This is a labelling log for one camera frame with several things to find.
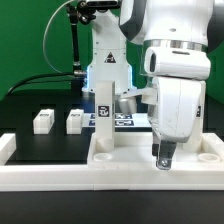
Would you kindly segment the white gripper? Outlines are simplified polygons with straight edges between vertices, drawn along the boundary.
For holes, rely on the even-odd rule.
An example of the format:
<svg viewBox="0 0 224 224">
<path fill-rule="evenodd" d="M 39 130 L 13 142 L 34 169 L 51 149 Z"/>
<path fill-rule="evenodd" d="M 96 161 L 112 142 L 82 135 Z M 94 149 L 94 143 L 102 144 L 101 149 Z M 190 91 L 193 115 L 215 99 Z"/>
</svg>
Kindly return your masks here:
<svg viewBox="0 0 224 224">
<path fill-rule="evenodd" d="M 158 169 L 169 170 L 177 143 L 186 143 L 193 133 L 198 108 L 204 102 L 205 82 L 154 77 L 147 80 L 146 90 L 142 102 L 148 105 L 152 155 Z"/>
</svg>

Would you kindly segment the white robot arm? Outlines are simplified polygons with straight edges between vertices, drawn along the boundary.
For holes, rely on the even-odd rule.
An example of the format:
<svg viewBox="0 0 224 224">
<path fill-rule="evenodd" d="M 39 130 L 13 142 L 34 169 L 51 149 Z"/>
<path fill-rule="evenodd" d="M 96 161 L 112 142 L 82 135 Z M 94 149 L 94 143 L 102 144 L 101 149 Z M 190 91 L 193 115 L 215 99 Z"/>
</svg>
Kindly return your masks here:
<svg viewBox="0 0 224 224">
<path fill-rule="evenodd" d="M 177 145 L 194 132 L 211 68 L 208 26 L 224 0 L 84 1 L 96 10 L 118 7 L 121 32 L 142 47 L 140 72 L 148 82 L 136 93 L 148 105 L 156 166 L 170 169 Z"/>
</svg>

